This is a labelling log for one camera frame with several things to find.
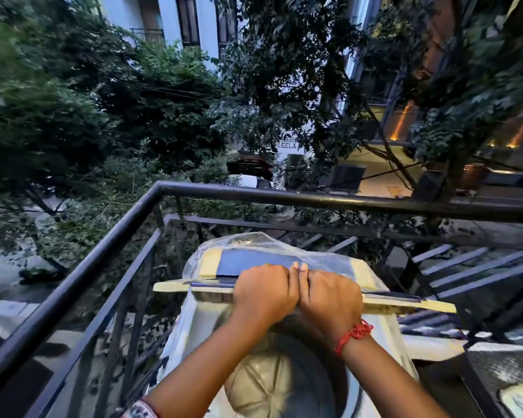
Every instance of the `red thread bracelet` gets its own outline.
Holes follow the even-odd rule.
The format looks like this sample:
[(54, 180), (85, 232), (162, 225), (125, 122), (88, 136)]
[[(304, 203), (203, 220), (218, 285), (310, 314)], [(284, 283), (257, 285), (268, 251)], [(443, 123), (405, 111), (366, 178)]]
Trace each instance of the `red thread bracelet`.
[(343, 347), (349, 342), (351, 338), (362, 339), (363, 337), (368, 336), (373, 328), (374, 326), (368, 324), (365, 320), (363, 320), (362, 324), (353, 325), (352, 328), (349, 331), (347, 331), (347, 333), (345, 333), (343, 337), (341, 337), (341, 340), (339, 340), (339, 343), (335, 348), (335, 353), (337, 355), (340, 355), (343, 351)]

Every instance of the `person's left hand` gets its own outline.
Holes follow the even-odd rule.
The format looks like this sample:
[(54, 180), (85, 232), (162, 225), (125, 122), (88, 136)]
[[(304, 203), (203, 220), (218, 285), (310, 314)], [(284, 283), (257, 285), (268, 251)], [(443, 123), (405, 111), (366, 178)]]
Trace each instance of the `person's left hand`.
[(243, 271), (234, 286), (234, 311), (260, 330), (281, 321), (298, 302), (298, 264), (290, 273), (282, 265), (265, 264)]

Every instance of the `patterned sleeve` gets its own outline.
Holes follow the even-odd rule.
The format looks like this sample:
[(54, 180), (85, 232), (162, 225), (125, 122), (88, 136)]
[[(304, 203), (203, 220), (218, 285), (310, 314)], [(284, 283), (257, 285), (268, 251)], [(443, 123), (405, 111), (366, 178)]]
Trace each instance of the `patterned sleeve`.
[(134, 403), (121, 418), (159, 418), (153, 409), (143, 400)]

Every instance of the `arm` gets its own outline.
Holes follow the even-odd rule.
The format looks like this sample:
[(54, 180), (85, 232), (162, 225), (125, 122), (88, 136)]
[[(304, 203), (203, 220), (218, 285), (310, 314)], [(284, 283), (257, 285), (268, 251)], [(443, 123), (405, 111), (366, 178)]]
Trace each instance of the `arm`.
[(298, 302), (296, 274), (265, 264), (244, 271), (234, 288), (234, 310), (145, 398), (159, 418), (201, 418), (231, 372), (269, 329)]
[[(298, 272), (300, 307), (334, 346), (362, 323), (363, 297), (351, 279), (324, 271)], [(351, 339), (342, 357), (383, 418), (448, 418), (432, 397), (376, 341)]]

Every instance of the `hand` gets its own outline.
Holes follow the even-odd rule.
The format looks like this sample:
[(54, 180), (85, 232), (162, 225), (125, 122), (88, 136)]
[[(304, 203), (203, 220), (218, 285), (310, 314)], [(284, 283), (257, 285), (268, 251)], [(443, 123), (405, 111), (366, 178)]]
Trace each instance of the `hand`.
[(243, 271), (234, 286), (234, 311), (265, 332), (298, 303), (297, 274), (282, 265), (265, 264)]
[(351, 279), (327, 271), (298, 271), (302, 312), (333, 344), (353, 325), (362, 323), (363, 295)]

